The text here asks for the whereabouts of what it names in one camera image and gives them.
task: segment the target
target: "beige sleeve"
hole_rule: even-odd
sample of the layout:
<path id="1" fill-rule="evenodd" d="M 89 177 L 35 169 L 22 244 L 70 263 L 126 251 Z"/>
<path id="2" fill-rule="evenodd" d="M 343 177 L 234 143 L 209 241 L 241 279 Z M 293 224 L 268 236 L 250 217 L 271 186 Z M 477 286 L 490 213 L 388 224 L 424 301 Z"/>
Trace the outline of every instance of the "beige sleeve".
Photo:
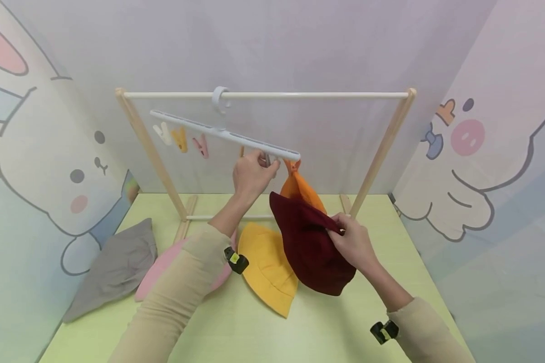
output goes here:
<path id="1" fill-rule="evenodd" d="M 165 363 L 227 263 L 224 249 L 230 243 L 211 225 L 190 237 L 135 313 L 109 362 Z"/>
<path id="2" fill-rule="evenodd" d="M 398 311 L 388 313 L 388 317 L 400 328 L 396 340 L 412 363 L 474 363 L 470 353 L 423 299 L 415 298 Z"/>

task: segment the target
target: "person's left hand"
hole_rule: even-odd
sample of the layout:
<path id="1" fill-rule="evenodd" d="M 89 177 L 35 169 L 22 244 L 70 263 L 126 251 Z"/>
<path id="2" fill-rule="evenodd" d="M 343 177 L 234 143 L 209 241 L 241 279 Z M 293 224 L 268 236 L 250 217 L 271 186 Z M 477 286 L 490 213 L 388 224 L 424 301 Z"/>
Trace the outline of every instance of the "person's left hand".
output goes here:
<path id="1" fill-rule="evenodd" d="M 235 194 L 254 202 L 274 178 L 280 165 L 280 161 L 275 160 L 267 168 L 261 150 L 253 150 L 239 158 L 233 170 Z"/>

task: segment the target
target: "white wall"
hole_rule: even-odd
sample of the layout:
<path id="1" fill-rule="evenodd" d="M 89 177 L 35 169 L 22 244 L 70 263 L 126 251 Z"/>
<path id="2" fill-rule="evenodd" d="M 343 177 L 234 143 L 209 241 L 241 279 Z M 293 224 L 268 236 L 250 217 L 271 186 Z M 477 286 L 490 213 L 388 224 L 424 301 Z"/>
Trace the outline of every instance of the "white wall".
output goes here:
<path id="1" fill-rule="evenodd" d="M 545 0 L 498 1 L 449 100 L 396 206 L 476 361 L 545 362 Z"/>
<path id="2" fill-rule="evenodd" d="M 0 362 L 37 359 L 136 188 L 34 35 L 0 3 Z"/>
<path id="3" fill-rule="evenodd" d="M 163 191 L 113 90 L 418 89 L 373 193 L 391 191 L 495 1 L 8 0 L 50 43 L 147 192 Z M 296 149 L 320 193 L 357 192 L 395 102 L 234 102 L 229 129 Z M 208 103 L 138 102 L 205 123 Z M 149 117 L 145 117 L 151 126 Z M 236 146 L 210 158 L 157 141 L 181 192 L 230 192 Z M 279 190 L 284 172 L 272 184 Z"/>

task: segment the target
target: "pink cheek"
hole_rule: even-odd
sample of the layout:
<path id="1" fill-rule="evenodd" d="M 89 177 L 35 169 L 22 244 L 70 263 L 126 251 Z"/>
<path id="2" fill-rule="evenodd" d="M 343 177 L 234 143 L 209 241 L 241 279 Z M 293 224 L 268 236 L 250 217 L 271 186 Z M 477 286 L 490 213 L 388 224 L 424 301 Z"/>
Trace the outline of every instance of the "pink cheek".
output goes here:
<path id="1" fill-rule="evenodd" d="M 85 195 L 79 195 L 71 202 L 71 212 L 74 214 L 81 213 L 87 207 L 89 199 Z"/>
<path id="2" fill-rule="evenodd" d="M 484 142 L 484 126 L 477 119 L 460 122 L 451 135 L 451 145 L 460 156 L 470 156 L 477 152 Z"/>

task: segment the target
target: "black wrist clip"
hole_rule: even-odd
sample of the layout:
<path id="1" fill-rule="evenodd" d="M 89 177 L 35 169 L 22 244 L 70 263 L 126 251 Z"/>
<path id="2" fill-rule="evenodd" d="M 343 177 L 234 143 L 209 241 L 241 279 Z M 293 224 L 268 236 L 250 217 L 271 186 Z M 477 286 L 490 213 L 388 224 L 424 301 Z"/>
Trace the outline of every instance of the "black wrist clip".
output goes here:
<path id="1" fill-rule="evenodd" d="M 234 252 L 232 247 L 226 247 L 224 250 L 224 257 L 226 257 L 230 268 L 239 275 L 241 275 L 249 265 L 248 259 L 244 255 L 239 255 Z"/>
<path id="2" fill-rule="evenodd" d="M 396 339 L 400 328 L 398 328 L 398 325 L 396 325 L 395 322 L 388 320 L 385 325 L 378 321 L 369 331 L 373 334 L 378 343 L 383 345 L 388 340 Z"/>

